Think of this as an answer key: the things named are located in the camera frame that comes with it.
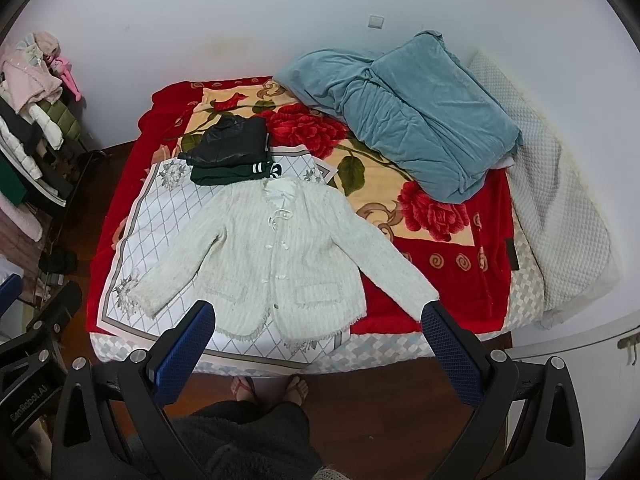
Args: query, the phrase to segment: blue velvet fabric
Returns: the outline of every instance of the blue velvet fabric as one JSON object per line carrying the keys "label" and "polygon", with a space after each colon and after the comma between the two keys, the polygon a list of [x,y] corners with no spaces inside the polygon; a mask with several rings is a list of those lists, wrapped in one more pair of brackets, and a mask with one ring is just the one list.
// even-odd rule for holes
{"label": "blue velvet fabric", "polygon": [[421,32],[387,54],[316,50],[274,79],[305,105],[345,122],[440,202],[471,197],[521,139],[438,32]]}

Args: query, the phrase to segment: jacket pocket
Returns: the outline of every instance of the jacket pocket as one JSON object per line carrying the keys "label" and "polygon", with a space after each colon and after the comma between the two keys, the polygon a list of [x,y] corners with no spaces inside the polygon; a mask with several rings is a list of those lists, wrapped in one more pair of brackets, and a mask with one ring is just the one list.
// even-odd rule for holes
{"label": "jacket pocket", "polygon": [[220,298],[231,301],[232,303],[242,301],[246,296],[246,285],[228,278],[212,280],[205,283],[203,288],[214,296],[219,296]]}
{"label": "jacket pocket", "polygon": [[337,283],[314,283],[296,287],[296,303],[314,305],[319,303],[335,303],[342,299],[340,285]]}

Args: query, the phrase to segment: blue gripper pad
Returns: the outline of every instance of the blue gripper pad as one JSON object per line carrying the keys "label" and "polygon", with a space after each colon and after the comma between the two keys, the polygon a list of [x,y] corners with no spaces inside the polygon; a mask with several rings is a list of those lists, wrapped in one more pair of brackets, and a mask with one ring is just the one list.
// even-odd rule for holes
{"label": "blue gripper pad", "polygon": [[478,407],[484,396],[482,373],[453,330],[434,309],[432,301],[422,310],[422,333],[463,404]]}
{"label": "blue gripper pad", "polygon": [[17,274],[11,274],[3,283],[0,283],[0,317],[21,294],[22,278]]}
{"label": "blue gripper pad", "polygon": [[198,359],[207,347],[216,328],[216,316],[213,307],[201,303],[199,312],[184,328],[178,341],[166,358],[156,368],[154,377],[154,401],[160,407],[173,404],[193,372]]}

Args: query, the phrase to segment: person's leg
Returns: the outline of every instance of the person's leg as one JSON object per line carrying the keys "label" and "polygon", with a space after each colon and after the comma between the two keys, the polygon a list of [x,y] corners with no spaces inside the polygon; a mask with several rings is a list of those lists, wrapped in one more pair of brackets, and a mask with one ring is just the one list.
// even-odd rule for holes
{"label": "person's leg", "polygon": [[231,393],[236,400],[222,400],[191,415],[226,418],[236,424],[247,424],[260,418],[253,382],[244,377],[236,377],[231,382]]}
{"label": "person's leg", "polygon": [[226,418],[236,424],[247,424],[260,418],[260,408],[248,400],[222,400],[205,406],[191,415]]}
{"label": "person's leg", "polygon": [[298,376],[293,377],[282,402],[259,420],[252,422],[252,427],[277,433],[286,438],[303,439],[309,442],[309,419],[301,407],[308,391],[308,385],[304,379]]}

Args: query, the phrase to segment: pink coat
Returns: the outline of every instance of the pink coat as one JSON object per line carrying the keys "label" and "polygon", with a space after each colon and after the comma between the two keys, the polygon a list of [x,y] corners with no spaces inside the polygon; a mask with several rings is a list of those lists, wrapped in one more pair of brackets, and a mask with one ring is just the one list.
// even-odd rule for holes
{"label": "pink coat", "polygon": [[0,59],[16,113],[29,102],[46,99],[50,103],[62,95],[62,81],[53,77],[44,62],[31,65],[20,50],[12,50]]}

